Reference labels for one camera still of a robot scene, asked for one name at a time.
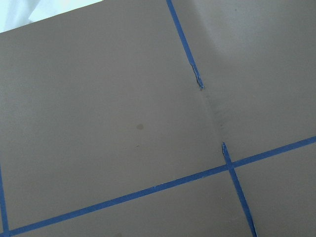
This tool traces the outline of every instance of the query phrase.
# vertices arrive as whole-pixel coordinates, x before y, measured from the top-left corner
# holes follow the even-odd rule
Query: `taped floor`
[[[109,0],[0,34],[0,236],[314,236],[315,13]]]

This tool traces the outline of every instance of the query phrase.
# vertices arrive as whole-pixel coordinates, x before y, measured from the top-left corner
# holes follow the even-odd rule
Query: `dark spot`
[[[139,124],[139,125],[136,126],[136,128],[137,128],[138,130],[143,130],[143,129],[144,129],[144,126],[143,126],[142,124]]]

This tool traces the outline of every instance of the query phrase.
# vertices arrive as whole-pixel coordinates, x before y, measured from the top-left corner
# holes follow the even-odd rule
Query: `blue painter's tape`
[[[297,148],[300,148],[303,146],[307,146],[307,145],[312,144],[312,143],[316,143],[316,136],[307,138],[307,139],[299,141],[299,142],[294,142],[294,143],[288,144],[286,146],[279,147],[279,148],[276,148],[276,149],[273,149],[273,150],[270,150],[267,152],[263,152],[263,153],[260,153],[260,154],[257,154],[257,155],[251,156],[251,157],[237,160],[237,161],[233,162],[233,166],[236,168],[236,167],[239,167],[239,166],[242,166],[245,164],[249,164],[249,163],[261,160],[261,159],[265,159],[265,158],[272,157],[272,156],[275,156],[275,155],[278,155],[278,154],[281,154],[284,152],[288,152],[288,151],[291,151],[291,150],[294,150],[294,149],[297,149]]]
[[[8,223],[8,216],[6,213],[6,205],[5,205],[5,198],[4,198],[4,190],[3,190],[3,183],[2,183],[2,173],[0,167],[0,208],[1,208],[1,217],[2,217],[2,228],[3,228],[3,236],[9,236],[9,223]]]
[[[182,27],[181,27],[179,18],[178,18],[177,13],[176,13],[176,10],[174,9],[174,6],[173,6],[173,4],[172,4],[172,0],[166,0],[166,1],[167,1],[167,4],[168,4],[170,13],[171,13],[173,22],[174,22],[174,24],[175,24],[175,26],[176,26],[176,28],[177,28],[177,31],[178,31],[180,40],[181,40],[182,45],[183,45],[183,47],[184,47],[184,51],[186,52],[188,61],[189,61],[189,63],[191,64],[191,66],[192,66],[192,68],[193,68],[194,74],[196,75],[197,83],[198,83],[199,87],[200,87],[201,89],[203,89],[203,88],[204,88],[204,85],[203,85],[201,76],[199,75],[197,65],[196,65],[196,63],[195,63],[195,61],[194,61],[194,58],[193,58],[193,55],[192,55],[192,53],[191,53],[189,44],[188,44],[187,39],[186,39],[186,37],[185,37],[185,35],[184,35],[184,32],[183,32],[183,30],[182,30]]]
[[[251,216],[251,212],[250,212],[249,206],[248,206],[246,198],[245,198],[245,196],[243,194],[240,182],[238,180],[237,174],[235,172],[234,166],[232,164],[232,161],[231,161],[231,158],[230,158],[230,155],[228,153],[228,150],[227,150],[227,147],[226,147],[225,143],[223,143],[222,148],[223,148],[223,155],[224,155],[224,158],[225,158],[225,162],[227,164],[227,168],[228,168],[229,173],[230,173],[230,175],[232,177],[232,180],[233,180],[235,189],[237,191],[237,194],[238,194],[241,206],[243,208],[243,211],[244,211],[244,213],[246,215],[247,222],[248,222],[248,225],[250,227],[252,236],[253,237],[257,237],[257,232],[256,232],[256,229],[255,229],[255,225],[253,223],[253,220],[252,220],[252,216]]]
[[[144,190],[132,193],[132,194],[127,194],[127,195],[122,196],[122,197],[118,197],[118,198],[115,198],[115,199],[112,199],[109,201],[105,201],[105,202],[102,202],[102,203],[99,203],[96,205],[85,207],[85,208],[80,209],[80,210],[69,212],[69,213],[66,213],[66,214],[63,214],[60,216],[56,216],[56,217],[53,217],[53,218],[50,218],[47,220],[39,221],[39,222],[30,224],[27,226],[23,226],[23,227],[14,229],[14,230],[10,231],[10,236],[15,236],[15,235],[22,234],[22,233],[32,231],[32,230],[36,230],[36,229],[39,229],[39,228],[42,228],[45,226],[56,224],[58,222],[69,220],[69,219],[72,219],[72,218],[75,218],[75,217],[78,217],[81,215],[85,215],[85,214],[90,213],[90,212],[101,210],[101,209],[104,209],[104,208],[107,208],[110,206],[114,206],[114,205],[117,205],[117,204],[120,204],[120,203],[123,203],[126,201],[130,201],[130,200],[140,198],[140,197],[143,197],[143,196],[146,196],[149,194],[153,194],[153,193],[156,193],[156,192],[159,192],[162,190],[170,189],[172,187],[175,187],[175,186],[178,186],[181,184],[185,184],[185,183],[188,183],[188,182],[191,182],[191,181],[194,181],[197,179],[201,179],[204,177],[208,177],[210,175],[214,175],[214,174],[226,171],[226,170],[227,170],[227,166],[222,165],[222,166],[219,166],[219,167],[216,167],[213,169],[209,169],[209,170],[206,170],[206,171],[203,171],[200,173],[196,173],[196,174],[184,177],[184,178],[176,179],[176,180],[164,183],[164,184],[153,186],[151,188],[144,189]]]

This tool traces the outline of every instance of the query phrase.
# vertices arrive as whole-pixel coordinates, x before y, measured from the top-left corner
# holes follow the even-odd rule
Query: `paint stain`
[[[138,130],[143,130],[144,129],[144,126],[140,123],[139,125],[136,126],[136,128]]]

